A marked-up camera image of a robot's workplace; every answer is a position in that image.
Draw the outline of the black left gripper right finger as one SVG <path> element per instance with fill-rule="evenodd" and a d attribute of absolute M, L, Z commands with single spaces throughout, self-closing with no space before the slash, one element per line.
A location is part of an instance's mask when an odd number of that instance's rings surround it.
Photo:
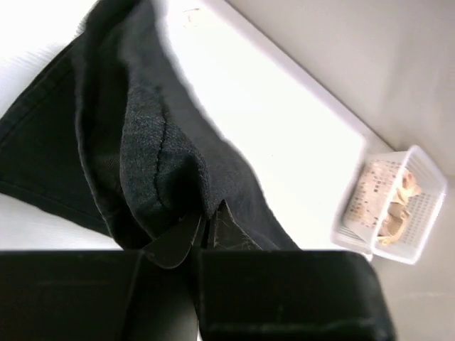
<path fill-rule="evenodd" d="M 203 340 L 394 340 L 378 277 L 351 251 L 263 251 L 220 204 L 194 254 Z"/>

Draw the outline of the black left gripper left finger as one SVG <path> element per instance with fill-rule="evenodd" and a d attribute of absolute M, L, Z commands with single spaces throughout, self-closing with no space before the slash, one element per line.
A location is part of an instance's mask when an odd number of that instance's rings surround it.
<path fill-rule="evenodd" d="M 196 340 L 185 261 L 204 218 L 136 251 L 4 251 L 2 340 Z"/>

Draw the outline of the black trousers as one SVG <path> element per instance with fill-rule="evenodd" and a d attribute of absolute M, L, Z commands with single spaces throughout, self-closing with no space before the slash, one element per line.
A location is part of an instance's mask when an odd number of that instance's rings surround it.
<path fill-rule="evenodd" d="M 125 249 L 226 204 L 261 249 L 295 242 L 165 53 L 150 1 L 100 1 L 1 118 L 1 193 Z"/>

